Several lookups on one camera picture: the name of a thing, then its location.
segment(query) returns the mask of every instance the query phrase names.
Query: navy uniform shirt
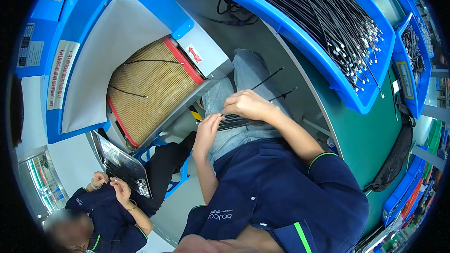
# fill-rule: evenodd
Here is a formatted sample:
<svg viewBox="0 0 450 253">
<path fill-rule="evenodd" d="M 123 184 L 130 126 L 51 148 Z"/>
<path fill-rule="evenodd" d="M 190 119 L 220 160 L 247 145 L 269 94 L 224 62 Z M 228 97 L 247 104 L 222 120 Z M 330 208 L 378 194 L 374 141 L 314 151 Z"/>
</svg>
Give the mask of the navy uniform shirt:
<svg viewBox="0 0 450 253">
<path fill-rule="evenodd" d="M 251 225 L 288 253 L 344 253 L 362 236 L 368 201 L 335 154 L 304 166 L 284 139 L 263 139 L 219 158 L 214 170 L 216 192 L 191 210 L 181 238 L 235 239 Z"/>
<path fill-rule="evenodd" d="M 66 208 L 89 213 L 94 232 L 88 249 L 99 253 L 131 253 L 147 243 L 147 236 L 136 226 L 133 216 L 116 199 L 110 184 L 93 192 L 78 189 L 67 201 Z"/>
</svg>

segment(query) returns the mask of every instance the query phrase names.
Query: black pants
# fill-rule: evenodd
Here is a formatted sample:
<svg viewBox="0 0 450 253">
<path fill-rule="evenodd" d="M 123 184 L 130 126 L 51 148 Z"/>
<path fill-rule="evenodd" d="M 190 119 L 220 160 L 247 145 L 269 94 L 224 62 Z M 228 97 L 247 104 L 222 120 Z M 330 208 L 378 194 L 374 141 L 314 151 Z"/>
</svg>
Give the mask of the black pants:
<svg viewBox="0 0 450 253">
<path fill-rule="evenodd" d="M 196 132 L 191 132 L 181 143 L 169 143 L 156 147 L 155 154 L 144 165 L 153 198 L 146 198 L 135 192 L 131 199 L 148 216 L 153 216 L 161 207 L 166 196 L 172 174 L 179 172 L 194 146 Z"/>
</svg>

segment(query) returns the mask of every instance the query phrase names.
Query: gold bracelet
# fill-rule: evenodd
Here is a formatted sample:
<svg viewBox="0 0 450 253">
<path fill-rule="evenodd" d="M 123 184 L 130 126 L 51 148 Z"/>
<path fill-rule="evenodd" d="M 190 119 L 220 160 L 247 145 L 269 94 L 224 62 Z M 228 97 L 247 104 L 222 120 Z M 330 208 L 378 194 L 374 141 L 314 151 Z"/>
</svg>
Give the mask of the gold bracelet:
<svg viewBox="0 0 450 253">
<path fill-rule="evenodd" d="M 135 210 L 136 207 L 137 207 L 136 201 L 134 201 L 134 200 L 130 200 L 130 201 L 132 201 L 132 202 L 135 204 L 135 206 L 134 206 L 132 209 L 126 209 L 126 208 L 124 207 L 124 209 L 125 209 L 126 211 L 132 211 L 132 210 Z"/>
</svg>

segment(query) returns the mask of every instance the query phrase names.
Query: company logo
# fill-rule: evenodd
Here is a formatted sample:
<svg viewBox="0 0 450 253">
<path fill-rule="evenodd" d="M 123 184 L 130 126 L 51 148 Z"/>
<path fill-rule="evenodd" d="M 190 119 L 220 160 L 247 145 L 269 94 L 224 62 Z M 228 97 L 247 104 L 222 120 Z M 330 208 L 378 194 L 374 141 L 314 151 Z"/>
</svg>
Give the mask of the company logo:
<svg viewBox="0 0 450 253">
<path fill-rule="evenodd" d="M 224 213 L 226 213 L 226 212 L 232 212 L 233 211 L 233 209 L 230 209 L 230 210 L 222 210 L 222 211 L 220 211 L 220 210 L 213 210 L 213 211 L 211 211 L 210 213 L 209 213 L 209 216 L 208 216 L 208 219 L 207 220 L 209 220 L 209 219 L 217 219 L 217 220 L 227 220 L 227 219 L 231 219 L 232 218 L 232 216 L 233 216 L 233 214 L 224 214 Z"/>
</svg>

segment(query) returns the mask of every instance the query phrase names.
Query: light blue jeans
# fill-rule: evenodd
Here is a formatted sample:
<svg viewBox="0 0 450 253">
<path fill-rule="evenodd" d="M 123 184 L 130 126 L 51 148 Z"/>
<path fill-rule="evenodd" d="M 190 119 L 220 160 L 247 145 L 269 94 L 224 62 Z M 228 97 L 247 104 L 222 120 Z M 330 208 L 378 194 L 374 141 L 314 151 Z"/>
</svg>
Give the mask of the light blue jeans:
<svg viewBox="0 0 450 253">
<path fill-rule="evenodd" d="M 266 62 L 259 53 L 251 50 L 236 49 L 234 50 L 234 83 L 237 91 L 244 89 L 252 89 L 261 81 L 270 76 Z M 254 90 L 258 95 L 266 100 L 278 97 L 281 92 L 276 88 L 272 78 Z M 225 99 L 234 92 L 231 81 L 225 77 L 216 85 L 211 87 L 203 96 L 202 101 L 205 107 L 205 115 L 220 113 L 223 109 Z M 284 114 L 292 115 L 284 105 L 284 99 L 278 98 L 272 101 L 273 104 L 279 106 Z M 240 145 L 251 141 L 281 137 L 278 130 L 269 124 L 257 126 L 243 126 L 229 130 L 218 131 L 216 139 L 208 152 L 208 159 L 213 164 L 222 155 L 237 148 Z"/>
</svg>

